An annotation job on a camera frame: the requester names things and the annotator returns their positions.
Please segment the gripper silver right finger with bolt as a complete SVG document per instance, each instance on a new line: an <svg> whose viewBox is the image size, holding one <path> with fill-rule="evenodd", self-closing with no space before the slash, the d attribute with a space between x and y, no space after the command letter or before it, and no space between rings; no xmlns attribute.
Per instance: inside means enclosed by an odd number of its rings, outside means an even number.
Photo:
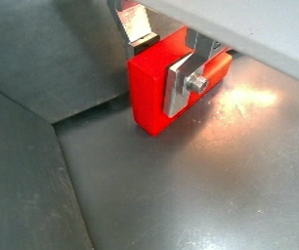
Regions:
<svg viewBox="0 0 299 250"><path fill-rule="evenodd" d="M185 45L193 50L166 69L162 111L171 118L187 105L190 94L201 94L209 85L203 77L207 63L227 47L191 28L186 29Z"/></svg>

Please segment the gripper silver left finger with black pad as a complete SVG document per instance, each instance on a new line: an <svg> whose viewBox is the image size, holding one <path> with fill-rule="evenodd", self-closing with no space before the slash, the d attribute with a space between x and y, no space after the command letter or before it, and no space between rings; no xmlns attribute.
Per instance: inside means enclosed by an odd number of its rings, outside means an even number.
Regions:
<svg viewBox="0 0 299 250"><path fill-rule="evenodd" d="M126 58L130 59L151 45L159 36L151 31L146 7L134 0L106 0L123 43Z"/></svg>

